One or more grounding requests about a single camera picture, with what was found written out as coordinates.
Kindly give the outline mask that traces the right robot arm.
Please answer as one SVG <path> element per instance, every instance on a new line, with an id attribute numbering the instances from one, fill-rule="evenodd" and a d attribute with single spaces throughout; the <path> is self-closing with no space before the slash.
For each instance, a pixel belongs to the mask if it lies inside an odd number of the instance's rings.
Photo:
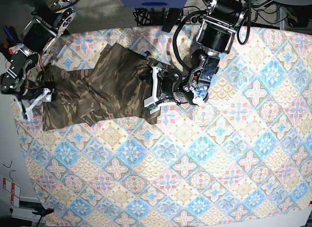
<path id="1" fill-rule="evenodd" d="M 7 44 L 0 51 L 10 62 L 7 71 L 0 76 L 0 92 L 17 99 L 35 99 L 44 90 L 52 91 L 53 83 L 45 81 L 45 71 L 36 81 L 30 80 L 30 70 L 40 64 L 42 55 L 62 36 L 76 16 L 70 0 L 0 0 L 2 3 L 18 3 L 33 7 L 32 19 L 20 37 L 14 27 L 4 27 Z"/>

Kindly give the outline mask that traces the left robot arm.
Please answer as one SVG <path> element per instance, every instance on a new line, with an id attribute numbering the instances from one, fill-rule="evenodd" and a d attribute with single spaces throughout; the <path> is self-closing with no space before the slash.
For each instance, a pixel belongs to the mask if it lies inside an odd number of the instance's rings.
<path id="1" fill-rule="evenodd" d="M 233 41 L 239 38 L 243 23 L 251 27 L 252 0 L 210 0 L 206 10 L 190 13 L 179 24 L 173 36 L 173 50 L 179 64 L 188 72 L 168 69 L 158 63 L 151 65 L 152 94 L 144 100 L 144 107 L 155 113 L 162 106 L 202 106 L 209 99 L 212 78 L 218 72 L 220 54 L 230 52 Z M 191 66 L 181 59 L 177 37 L 186 22 L 194 16 L 202 20 L 195 38 L 201 47 L 190 56 Z"/>

